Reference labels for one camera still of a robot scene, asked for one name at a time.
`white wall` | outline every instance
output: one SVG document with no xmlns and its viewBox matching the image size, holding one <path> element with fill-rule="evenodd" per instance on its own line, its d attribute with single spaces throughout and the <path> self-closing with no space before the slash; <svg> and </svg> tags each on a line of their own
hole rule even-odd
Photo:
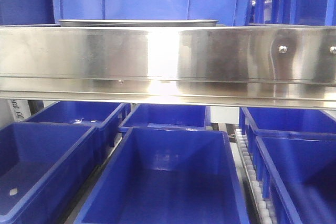
<svg viewBox="0 0 336 224">
<path fill-rule="evenodd" d="M 239 122 L 239 107 L 211 107 L 211 122 L 212 123 L 232 123 Z"/>
</svg>

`stainless steel rail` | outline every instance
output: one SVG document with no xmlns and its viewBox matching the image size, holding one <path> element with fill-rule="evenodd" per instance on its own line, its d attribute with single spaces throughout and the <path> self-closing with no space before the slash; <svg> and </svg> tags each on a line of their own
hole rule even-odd
<svg viewBox="0 0 336 224">
<path fill-rule="evenodd" d="M 0 98 L 336 108 L 333 27 L 2 27 Z"/>
</svg>

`metal tray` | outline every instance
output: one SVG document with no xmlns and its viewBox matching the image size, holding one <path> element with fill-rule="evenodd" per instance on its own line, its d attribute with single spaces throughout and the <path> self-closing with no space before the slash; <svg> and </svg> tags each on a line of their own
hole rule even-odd
<svg viewBox="0 0 336 224">
<path fill-rule="evenodd" d="M 136 19 L 60 19 L 61 26 L 117 26 L 117 27 L 162 27 L 162 26 L 216 26 L 218 20 L 194 19 L 194 20 L 136 20 Z"/>
</svg>

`bolt head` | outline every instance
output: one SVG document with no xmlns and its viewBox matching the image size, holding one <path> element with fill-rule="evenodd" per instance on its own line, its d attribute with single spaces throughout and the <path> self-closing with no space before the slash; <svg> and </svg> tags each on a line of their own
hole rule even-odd
<svg viewBox="0 0 336 224">
<path fill-rule="evenodd" d="M 330 47 L 330 52 L 331 52 L 333 55 L 336 55 L 336 46 L 332 46 L 332 47 Z"/>
<path fill-rule="evenodd" d="M 287 53 L 288 48 L 286 46 L 280 46 L 279 47 L 279 53 L 285 54 Z"/>
</svg>

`metal strip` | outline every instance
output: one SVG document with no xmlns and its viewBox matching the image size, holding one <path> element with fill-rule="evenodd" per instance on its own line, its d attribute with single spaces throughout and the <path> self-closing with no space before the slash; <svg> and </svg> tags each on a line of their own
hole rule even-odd
<svg viewBox="0 0 336 224">
<path fill-rule="evenodd" d="M 0 76 L 336 84 L 329 27 L 0 28 Z"/>
<path fill-rule="evenodd" d="M 0 78 L 0 98 L 336 108 L 336 88 L 305 84 Z"/>
</svg>

